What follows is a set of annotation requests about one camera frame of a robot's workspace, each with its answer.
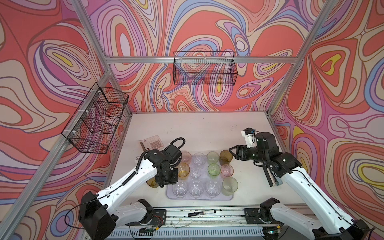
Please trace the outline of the yellow transparent cup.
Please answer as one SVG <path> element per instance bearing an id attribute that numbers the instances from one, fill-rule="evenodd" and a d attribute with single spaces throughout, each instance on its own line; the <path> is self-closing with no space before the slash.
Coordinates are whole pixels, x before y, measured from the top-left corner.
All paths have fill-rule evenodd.
<path id="1" fill-rule="evenodd" d="M 177 166 L 178 169 L 178 178 L 180 180 L 186 180 L 190 174 L 190 166 L 186 163 L 180 163 Z"/>

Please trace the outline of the peach transparent cup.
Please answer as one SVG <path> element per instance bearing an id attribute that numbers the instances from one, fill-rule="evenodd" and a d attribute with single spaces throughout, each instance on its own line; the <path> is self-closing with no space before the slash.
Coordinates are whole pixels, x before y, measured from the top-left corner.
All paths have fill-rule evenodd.
<path id="1" fill-rule="evenodd" d="M 185 164 L 190 164 L 192 161 L 192 155 L 191 153 L 187 152 L 187 151 L 183 151 L 182 152 L 182 163 L 185 163 Z"/>

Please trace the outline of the small clear cup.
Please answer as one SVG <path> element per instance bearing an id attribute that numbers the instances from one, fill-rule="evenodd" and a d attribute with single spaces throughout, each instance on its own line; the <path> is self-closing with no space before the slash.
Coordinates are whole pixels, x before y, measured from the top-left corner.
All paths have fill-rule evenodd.
<path id="1" fill-rule="evenodd" d="M 202 175 L 202 171 L 200 168 L 193 168 L 190 171 L 190 177 L 192 179 L 199 179 L 201 177 L 201 175 Z"/>

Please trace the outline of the dark olive textured cup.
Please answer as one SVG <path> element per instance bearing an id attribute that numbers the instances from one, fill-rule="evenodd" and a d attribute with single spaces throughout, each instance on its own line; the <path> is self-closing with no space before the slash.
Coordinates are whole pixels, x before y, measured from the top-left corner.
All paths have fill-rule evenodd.
<path id="1" fill-rule="evenodd" d="M 229 165 L 233 160 L 233 155 L 228 150 L 221 151 L 219 157 L 220 157 L 219 162 L 221 166 Z"/>

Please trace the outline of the pink transparent cup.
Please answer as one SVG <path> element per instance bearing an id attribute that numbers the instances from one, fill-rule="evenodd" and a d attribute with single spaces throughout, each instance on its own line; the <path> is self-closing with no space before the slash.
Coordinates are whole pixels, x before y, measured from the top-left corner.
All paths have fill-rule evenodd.
<path id="1" fill-rule="evenodd" d="M 232 177 L 234 174 L 234 168 L 229 164 L 224 164 L 221 166 L 221 175 L 224 178 Z"/>

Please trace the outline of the pale green frosted large cup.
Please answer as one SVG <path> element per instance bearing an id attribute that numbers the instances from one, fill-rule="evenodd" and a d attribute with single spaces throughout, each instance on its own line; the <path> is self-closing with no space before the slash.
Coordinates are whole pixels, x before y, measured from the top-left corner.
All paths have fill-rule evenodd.
<path id="1" fill-rule="evenodd" d="M 225 196 L 233 195 L 239 188 L 239 183 L 233 177 L 226 177 L 222 182 L 222 193 Z"/>

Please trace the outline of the bright green cup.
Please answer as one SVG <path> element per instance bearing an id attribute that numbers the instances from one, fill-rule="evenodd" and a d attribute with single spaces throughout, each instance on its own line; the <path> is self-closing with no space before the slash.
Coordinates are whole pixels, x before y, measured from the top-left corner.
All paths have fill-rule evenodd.
<path id="1" fill-rule="evenodd" d="M 221 167 L 218 164 L 210 164 L 207 168 L 208 176 L 211 179 L 217 178 L 221 173 Z"/>

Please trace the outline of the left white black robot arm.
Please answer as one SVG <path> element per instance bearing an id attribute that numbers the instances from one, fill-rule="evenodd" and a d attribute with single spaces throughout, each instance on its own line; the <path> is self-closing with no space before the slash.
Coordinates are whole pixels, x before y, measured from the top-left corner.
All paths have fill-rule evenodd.
<path id="1" fill-rule="evenodd" d="M 109 187 L 83 195 L 78 220 L 92 240 L 106 239 L 115 228 L 130 223 L 148 223 L 153 207 L 144 199 L 121 208 L 120 205 L 150 179 L 159 187 L 178 182 L 177 165 L 182 160 L 179 147 L 170 144 L 164 150 L 149 150 L 141 154 L 135 168 Z"/>

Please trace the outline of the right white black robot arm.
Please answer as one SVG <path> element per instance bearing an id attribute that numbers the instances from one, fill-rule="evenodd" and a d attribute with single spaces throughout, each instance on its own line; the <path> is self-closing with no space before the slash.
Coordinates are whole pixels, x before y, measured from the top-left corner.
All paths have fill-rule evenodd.
<path id="1" fill-rule="evenodd" d="M 262 167 L 269 185 L 271 176 L 288 184 L 317 217 L 313 220 L 275 198 L 260 204 L 255 214 L 246 214 L 250 221 L 266 224 L 281 222 L 310 240 L 369 240 L 373 229 L 363 220 L 354 220 L 342 210 L 309 176 L 302 164 L 290 153 L 280 152 L 276 138 L 269 132 L 246 128 L 241 132 L 245 145 L 237 145 L 231 154 L 240 161 L 252 161 Z"/>

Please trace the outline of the lavender plastic tray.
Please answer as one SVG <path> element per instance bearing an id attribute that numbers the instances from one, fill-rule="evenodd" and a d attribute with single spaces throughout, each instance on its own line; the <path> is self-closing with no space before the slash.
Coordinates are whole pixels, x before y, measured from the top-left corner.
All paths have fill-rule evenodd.
<path id="1" fill-rule="evenodd" d="M 189 164 L 189 166 L 190 166 L 190 171 L 191 171 L 191 169 L 195 168 L 192 161 Z M 210 180 L 218 181 L 221 184 L 221 193 L 217 197 L 215 197 L 215 198 L 208 197 L 208 195 L 206 193 L 206 190 L 204 190 L 204 193 L 202 194 L 202 196 L 197 198 L 197 199 L 195 199 L 195 198 L 193 198 L 190 195 L 189 189 L 188 189 L 187 194 L 183 198 L 177 198 L 173 194 L 173 191 L 172 191 L 173 185 L 170 185 L 170 186 L 167 187 L 167 190 L 166 190 L 167 197 L 169 199 L 173 199 L 173 200 L 199 200 L 199 201 L 203 201 L 203 200 L 209 200 L 209 201 L 211 201 L 211 200 L 213 200 L 213 201 L 229 201 L 229 200 L 231 200 L 233 198 L 233 195 L 225 196 L 222 193 L 222 182 L 223 182 L 224 177 L 220 174 L 217 178 L 211 179 L 208 176 L 208 171 L 207 171 L 208 166 L 209 166 L 209 164 L 206 162 L 206 164 L 203 167 L 200 168 L 201 171 L 202 171 L 202 175 L 201 175 L 201 177 L 199 179 L 192 179 L 190 177 L 190 174 L 189 174 L 188 178 L 186 180 L 183 180 L 183 181 L 186 181 L 188 183 L 188 187 L 189 187 L 190 182 L 194 181 L 194 180 L 202 181 L 204 183 L 204 186 L 206 186 L 206 183 L 208 181 L 210 181 Z"/>

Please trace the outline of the pink patterned card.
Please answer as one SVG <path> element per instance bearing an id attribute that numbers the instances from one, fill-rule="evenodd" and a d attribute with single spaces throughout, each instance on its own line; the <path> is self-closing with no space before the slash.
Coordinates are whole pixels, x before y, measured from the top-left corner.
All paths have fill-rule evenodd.
<path id="1" fill-rule="evenodd" d="M 152 136 L 144 140 L 139 140 L 139 144 L 143 151 L 149 151 L 153 149 L 162 150 L 164 148 L 164 144 L 159 136 Z"/>

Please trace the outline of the dark amber cup left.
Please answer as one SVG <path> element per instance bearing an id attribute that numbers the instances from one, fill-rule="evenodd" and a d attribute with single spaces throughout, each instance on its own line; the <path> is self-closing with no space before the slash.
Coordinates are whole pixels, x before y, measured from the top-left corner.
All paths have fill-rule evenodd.
<path id="1" fill-rule="evenodd" d="M 156 179 L 155 178 L 151 178 L 149 180 L 146 181 L 147 185 L 151 188 L 157 188 L 159 187 L 159 184 L 157 183 Z"/>

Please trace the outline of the stapler black cream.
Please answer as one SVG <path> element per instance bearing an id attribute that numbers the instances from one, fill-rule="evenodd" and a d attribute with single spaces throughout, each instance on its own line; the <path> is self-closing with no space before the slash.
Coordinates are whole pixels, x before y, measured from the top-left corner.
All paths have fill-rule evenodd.
<path id="1" fill-rule="evenodd" d="M 280 186 L 283 184 L 283 181 L 272 170 L 264 166 L 263 171 L 270 187 Z"/>

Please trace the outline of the black white marker pen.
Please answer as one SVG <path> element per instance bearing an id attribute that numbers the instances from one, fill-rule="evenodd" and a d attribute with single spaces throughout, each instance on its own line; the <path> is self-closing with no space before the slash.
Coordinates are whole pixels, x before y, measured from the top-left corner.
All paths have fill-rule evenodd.
<path id="1" fill-rule="evenodd" d="M 199 211 L 199 212 L 193 212 L 188 213 L 188 217 L 197 217 L 197 216 L 203 216 L 203 215 L 212 215 L 215 214 L 216 210 L 205 210 L 205 211 Z"/>

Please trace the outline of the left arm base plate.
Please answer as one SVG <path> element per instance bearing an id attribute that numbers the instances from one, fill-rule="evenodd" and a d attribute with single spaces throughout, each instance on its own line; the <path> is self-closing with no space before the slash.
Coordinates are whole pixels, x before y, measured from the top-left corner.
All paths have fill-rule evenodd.
<path id="1" fill-rule="evenodd" d="M 131 222 L 124 224 L 125 226 L 148 226 L 156 227 L 162 226 L 166 223 L 167 210 L 166 209 L 154 209 L 147 213 L 143 211 L 134 213 L 130 218 Z"/>

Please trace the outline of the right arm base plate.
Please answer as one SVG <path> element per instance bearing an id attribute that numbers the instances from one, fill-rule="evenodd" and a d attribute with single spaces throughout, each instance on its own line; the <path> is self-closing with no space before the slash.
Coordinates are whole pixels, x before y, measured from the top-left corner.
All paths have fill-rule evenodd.
<path id="1" fill-rule="evenodd" d="M 264 214 L 261 214 L 260 208 L 245 208 L 242 217 L 246 219 L 246 222 L 249 225 L 284 225 L 284 223 L 274 220 L 269 214 L 266 214 L 265 216 Z"/>

